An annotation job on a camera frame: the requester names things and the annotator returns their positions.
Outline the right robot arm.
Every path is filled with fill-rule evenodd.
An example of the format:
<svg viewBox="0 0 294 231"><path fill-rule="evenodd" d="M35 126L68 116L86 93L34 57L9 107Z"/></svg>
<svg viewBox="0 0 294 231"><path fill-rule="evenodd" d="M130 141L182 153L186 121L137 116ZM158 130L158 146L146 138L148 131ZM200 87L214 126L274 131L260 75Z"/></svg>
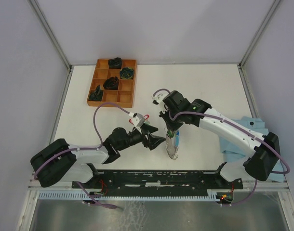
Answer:
<svg viewBox="0 0 294 231"><path fill-rule="evenodd" d="M235 162L224 162L219 173L214 176L214 183L219 188L227 187L232 181L250 176L259 181L266 181L279 160L280 145L276 134L267 135L246 128L223 116L210 104L195 99L189 102L181 93L154 93L153 103L163 106L160 117L167 129L176 131L183 124L195 125L217 134L239 147L245 157Z"/></svg>

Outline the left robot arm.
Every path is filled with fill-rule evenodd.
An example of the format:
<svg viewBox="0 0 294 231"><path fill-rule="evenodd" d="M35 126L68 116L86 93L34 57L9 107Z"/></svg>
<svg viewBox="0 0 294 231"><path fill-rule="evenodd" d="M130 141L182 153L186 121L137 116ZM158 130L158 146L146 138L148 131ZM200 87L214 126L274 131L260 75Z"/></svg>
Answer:
<svg viewBox="0 0 294 231"><path fill-rule="evenodd" d="M34 178L43 188L60 181L78 181L93 188L99 183L93 164L110 164L120 157L120 151L137 144L154 150L166 140L154 135L156 131L158 128L147 124L129 132L118 127L98 147L70 145L63 138L57 139L31 158Z"/></svg>

